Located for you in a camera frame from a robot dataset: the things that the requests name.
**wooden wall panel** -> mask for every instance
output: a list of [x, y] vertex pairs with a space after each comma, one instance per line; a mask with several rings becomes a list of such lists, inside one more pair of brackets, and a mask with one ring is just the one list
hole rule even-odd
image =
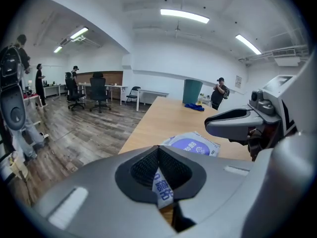
[[[122, 85], [123, 71], [101, 71], [106, 79], [106, 85], [117, 84]], [[90, 83], [90, 78], [94, 72], [77, 72], [77, 80], [79, 83]], [[112, 97], [120, 100], [120, 89], [112, 88]]]

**office chair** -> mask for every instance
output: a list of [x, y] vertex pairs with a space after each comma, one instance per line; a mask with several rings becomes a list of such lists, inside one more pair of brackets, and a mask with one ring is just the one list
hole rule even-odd
[[133, 87], [132, 87], [132, 89], [131, 89], [131, 91], [130, 91], [130, 94], [127, 96], [127, 101], [129, 100], [129, 98], [130, 98], [131, 101], [132, 101], [132, 99], [137, 99], [137, 98], [138, 98], [137, 95], [131, 94], [132, 91], [138, 91], [138, 89], [140, 89], [139, 86], [133, 86]]
[[105, 90], [106, 79], [104, 78], [104, 75], [101, 72], [94, 72], [93, 77], [90, 78], [90, 84], [90, 98], [97, 101], [98, 105], [90, 108], [89, 111], [91, 112], [93, 109], [99, 108], [99, 113], [101, 113], [101, 107], [109, 108], [109, 110], [111, 110], [111, 107], [108, 107], [107, 104], [102, 104], [102, 101], [106, 101], [108, 99], [108, 95]]
[[66, 87], [69, 91], [69, 100], [70, 101], [74, 101], [74, 104], [71, 104], [68, 106], [68, 109], [70, 109], [73, 111], [73, 109], [76, 106], [81, 106], [83, 109], [85, 107], [85, 103], [79, 103], [79, 99], [83, 98], [84, 96], [86, 96], [86, 94], [80, 94], [77, 92], [77, 90], [75, 90], [75, 83], [74, 83], [74, 79], [72, 77], [67, 77], [65, 79], [65, 83], [66, 83]]

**ceiling light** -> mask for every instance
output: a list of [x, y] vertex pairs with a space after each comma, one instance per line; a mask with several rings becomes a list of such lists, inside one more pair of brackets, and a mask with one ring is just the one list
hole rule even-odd
[[180, 10], [168, 10], [168, 9], [161, 9], [160, 10], [161, 15], [169, 15], [169, 16], [176, 16], [176, 17], [182, 17], [182, 18], [189, 18], [193, 19], [202, 23], [208, 23], [209, 18], [199, 16], [190, 12], [184, 12]]
[[250, 49], [252, 49], [252, 51], [253, 51], [254, 53], [256, 53], [257, 55], [261, 55], [261, 52], [260, 52], [256, 47], [254, 47], [253, 44], [252, 44], [251, 42], [249, 42], [246, 38], [244, 38], [244, 37], [241, 36], [240, 34], [238, 34], [238, 35], [236, 36], [236, 38], [237, 38], [239, 41], [243, 42], [245, 45], [247, 45]]
[[59, 46], [57, 49], [55, 49], [54, 53], [57, 53], [58, 51], [60, 51], [63, 47]]
[[75, 39], [76, 37], [78, 37], [79, 35], [85, 33], [88, 31], [87, 27], [84, 27], [83, 29], [79, 30], [77, 33], [73, 34], [72, 36], [70, 36], [71, 39]]

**wooden floor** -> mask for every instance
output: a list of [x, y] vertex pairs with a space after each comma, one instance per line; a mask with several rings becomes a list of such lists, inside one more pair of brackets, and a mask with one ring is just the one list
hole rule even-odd
[[[35, 109], [34, 103], [27, 108], [38, 131], [49, 134], [46, 146], [38, 150], [38, 157], [28, 163], [27, 177], [32, 201], [36, 202], [49, 188], [65, 179], [83, 165], [118, 154], [149, 106], [136, 104], [120, 106], [119, 101], [109, 102], [112, 110], [89, 112], [94, 104], [86, 103], [85, 110], [67, 108], [66, 97], [48, 97], [47, 107]], [[18, 178], [9, 183], [12, 193], [30, 205], [25, 184]]]

